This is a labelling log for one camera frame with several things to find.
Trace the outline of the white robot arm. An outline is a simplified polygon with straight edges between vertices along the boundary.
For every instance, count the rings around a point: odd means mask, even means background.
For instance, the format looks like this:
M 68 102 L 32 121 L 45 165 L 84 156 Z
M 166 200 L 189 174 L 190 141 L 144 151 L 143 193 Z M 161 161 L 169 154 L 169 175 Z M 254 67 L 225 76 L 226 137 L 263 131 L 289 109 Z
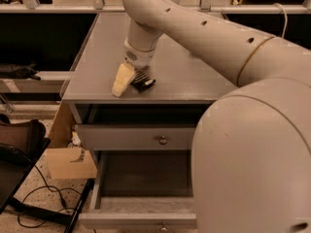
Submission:
M 177 0 L 122 0 L 129 60 L 144 67 L 166 34 L 236 88 L 196 126 L 198 233 L 311 233 L 310 51 Z

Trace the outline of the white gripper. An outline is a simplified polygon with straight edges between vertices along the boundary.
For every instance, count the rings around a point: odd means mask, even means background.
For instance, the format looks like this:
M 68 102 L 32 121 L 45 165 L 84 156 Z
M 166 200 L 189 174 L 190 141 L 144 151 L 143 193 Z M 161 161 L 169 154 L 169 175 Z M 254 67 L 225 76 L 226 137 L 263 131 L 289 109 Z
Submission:
M 127 62 L 120 65 L 112 87 L 112 93 L 121 97 L 135 78 L 135 67 L 145 68 L 152 61 L 156 50 L 137 50 L 128 40 L 124 41 L 124 58 Z

